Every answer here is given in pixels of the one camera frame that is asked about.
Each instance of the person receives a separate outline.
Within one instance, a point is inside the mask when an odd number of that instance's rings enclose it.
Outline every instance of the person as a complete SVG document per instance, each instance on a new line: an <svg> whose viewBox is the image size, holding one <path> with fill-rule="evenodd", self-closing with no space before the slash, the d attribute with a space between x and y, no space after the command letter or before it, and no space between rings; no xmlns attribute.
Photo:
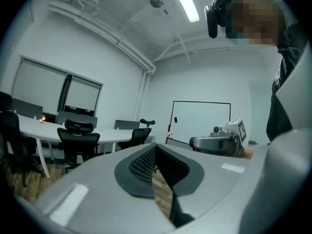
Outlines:
<svg viewBox="0 0 312 234"><path fill-rule="evenodd" d="M300 60L307 44L307 36L283 1L214 0L212 8L216 13L217 24L225 30L227 38L237 44L276 46L281 54L280 67L272 84L271 109L267 123L267 136L272 141L292 129L276 92ZM251 158L254 151L255 148L243 147L242 155Z"/></svg>

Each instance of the black office chair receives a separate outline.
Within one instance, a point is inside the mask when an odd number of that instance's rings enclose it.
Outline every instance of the black office chair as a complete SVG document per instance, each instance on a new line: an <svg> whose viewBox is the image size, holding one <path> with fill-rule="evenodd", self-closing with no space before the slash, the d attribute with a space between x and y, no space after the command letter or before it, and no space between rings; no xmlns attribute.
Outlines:
<svg viewBox="0 0 312 234"><path fill-rule="evenodd" d="M7 151L5 155L11 163L11 172L23 169L22 183L26 187L26 172L34 171L44 177L43 171L34 167L32 154L36 153L36 141L33 138L24 138L20 133L20 121L17 114L10 111L13 108L13 99L9 94L0 92L0 132L3 142L9 142L13 155Z"/></svg>
<svg viewBox="0 0 312 234"><path fill-rule="evenodd" d="M100 135L92 133L94 127L91 123L67 119L65 128L58 128L58 136L63 143L65 161L70 165L70 167L65 168L65 173L68 173L68 170L78 166L78 155L82 156L83 161L95 157L95 148Z"/></svg>
<svg viewBox="0 0 312 234"><path fill-rule="evenodd" d="M145 119L141 119L140 123L146 124L146 128L136 128L132 131L132 137L130 141L127 142L119 142L118 146L124 150L129 147L138 146L144 144L148 135L150 135L151 128L150 125L155 125L155 121L147 121Z"/></svg>

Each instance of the floor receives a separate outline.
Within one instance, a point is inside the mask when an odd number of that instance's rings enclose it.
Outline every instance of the floor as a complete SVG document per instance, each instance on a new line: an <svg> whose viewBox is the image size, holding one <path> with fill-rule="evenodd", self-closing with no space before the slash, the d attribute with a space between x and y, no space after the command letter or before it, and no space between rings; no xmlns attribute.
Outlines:
<svg viewBox="0 0 312 234"><path fill-rule="evenodd" d="M38 161L35 161L34 165L43 171L42 166ZM9 187L15 195L26 199L30 203L34 203L36 198L44 193L58 179L62 178L65 175L64 167L67 167L68 165L61 162L47 162L47 166L50 171L51 179L41 177L40 174L34 172L30 172L26 177L27 187L24 188L21 182L21 173L12 174L8 160L5 158L0 160L0 169L4 172ZM153 188L155 190L156 203L158 207L169 218L172 203L172 191L159 171L153 175Z"/></svg>

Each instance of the fluorescent light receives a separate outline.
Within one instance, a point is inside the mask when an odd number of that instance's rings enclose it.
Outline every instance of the fluorescent light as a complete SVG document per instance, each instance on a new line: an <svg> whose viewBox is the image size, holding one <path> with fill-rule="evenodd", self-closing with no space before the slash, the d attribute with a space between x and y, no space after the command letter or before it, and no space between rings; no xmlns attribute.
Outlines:
<svg viewBox="0 0 312 234"><path fill-rule="evenodd" d="M199 21L199 15L196 10L195 4L193 0L180 0L190 22L196 22Z"/></svg>

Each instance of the window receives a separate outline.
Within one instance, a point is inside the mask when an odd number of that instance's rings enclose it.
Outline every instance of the window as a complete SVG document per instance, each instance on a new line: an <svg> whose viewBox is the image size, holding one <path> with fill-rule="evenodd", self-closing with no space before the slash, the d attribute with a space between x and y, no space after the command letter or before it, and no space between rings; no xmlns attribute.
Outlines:
<svg viewBox="0 0 312 234"><path fill-rule="evenodd" d="M100 84L23 59L13 97L42 106L50 116L59 111L94 116L100 89Z"/></svg>

